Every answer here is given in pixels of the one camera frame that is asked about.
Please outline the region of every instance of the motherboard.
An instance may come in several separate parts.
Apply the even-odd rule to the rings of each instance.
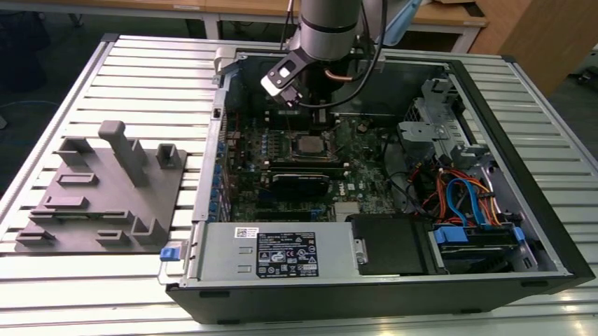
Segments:
[[[239,118],[228,126],[232,221],[344,221],[335,205],[398,211],[382,164],[387,129],[354,116],[320,132],[287,117],[276,129],[267,118]]]

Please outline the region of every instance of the gray plastic block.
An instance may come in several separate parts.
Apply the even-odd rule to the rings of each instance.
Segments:
[[[48,209],[84,209],[89,201],[84,196],[48,196],[41,205]]]
[[[98,230],[98,238],[95,240],[107,247],[128,246],[131,244],[131,239],[122,230]]]
[[[75,173],[60,175],[56,182],[61,186],[94,186],[99,180],[94,173]]]
[[[162,143],[158,146],[156,159],[162,169],[180,169],[183,166],[174,143]]]
[[[124,122],[116,120],[106,120],[102,123],[100,131],[98,135],[100,139],[108,141],[112,147],[114,156],[119,161],[124,172],[130,176],[131,182],[135,187],[142,187],[148,184],[148,177],[143,172],[142,166],[143,163],[138,159],[138,155],[135,155],[130,141],[124,136]]]
[[[135,222],[132,223],[132,238],[140,243],[140,245],[152,245],[168,238],[168,232],[160,226],[156,218],[151,221],[150,227],[142,222],[139,217],[135,217]]]
[[[144,150],[107,121],[99,135],[111,148],[65,138],[64,164],[31,222],[17,235],[24,253],[154,253],[168,240],[187,152],[164,144]]]
[[[94,148],[89,146],[85,138],[71,137],[64,140],[60,148],[56,150],[56,154],[60,155],[64,163],[72,168],[87,167],[83,154],[94,153]]]

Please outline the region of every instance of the copper pipe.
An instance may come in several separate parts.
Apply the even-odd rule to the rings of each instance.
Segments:
[[[338,82],[348,83],[348,82],[354,81],[352,77],[335,75],[328,69],[324,70],[324,74],[326,74],[326,77],[328,77],[330,79],[332,79],[334,81],[338,81]]]

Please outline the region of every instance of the circuit board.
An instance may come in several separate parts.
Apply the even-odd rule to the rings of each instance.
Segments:
[[[231,219],[255,221],[335,221],[334,204],[355,202],[364,214],[391,214],[388,185],[382,170],[382,128],[368,128],[360,118],[339,118],[316,136],[295,130],[268,129],[255,119],[231,129],[231,175],[235,184]],[[326,194],[310,199],[280,200],[270,190],[276,163],[338,163]]]

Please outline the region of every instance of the power supply label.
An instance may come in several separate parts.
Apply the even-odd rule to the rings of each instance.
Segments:
[[[255,270],[262,279],[318,277],[316,233],[258,233]]]

